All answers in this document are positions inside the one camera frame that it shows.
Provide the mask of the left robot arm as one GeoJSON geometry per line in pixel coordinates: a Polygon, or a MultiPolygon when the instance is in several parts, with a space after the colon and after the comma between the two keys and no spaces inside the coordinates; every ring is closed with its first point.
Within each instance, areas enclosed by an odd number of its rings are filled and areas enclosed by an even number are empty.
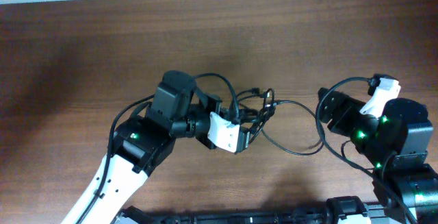
{"type": "Polygon", "coordinates": [[[107,152],[64,223],[111,223],[129,198],[172,153],[179,138],[195,138],[208,149],[240,153],[251,142],[234,88],[230,108],[220,97],[204,93],[198,77],[181,71],[164,73],[155,93],[120,111],[109,132],[107,152]]]}

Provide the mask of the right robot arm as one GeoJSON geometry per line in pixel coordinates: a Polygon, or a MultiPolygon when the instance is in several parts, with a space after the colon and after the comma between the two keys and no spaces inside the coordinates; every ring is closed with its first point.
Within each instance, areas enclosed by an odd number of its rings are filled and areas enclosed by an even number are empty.
{"type": "Polygon", "coordinates": [[[437,172],[426,163],[433,124],[425,105],[400,98],[399,91],[374,86],[363,102],[321,88],[316,118],[370,162],[373,191],[387,219],[436,223],[437,172]]]}

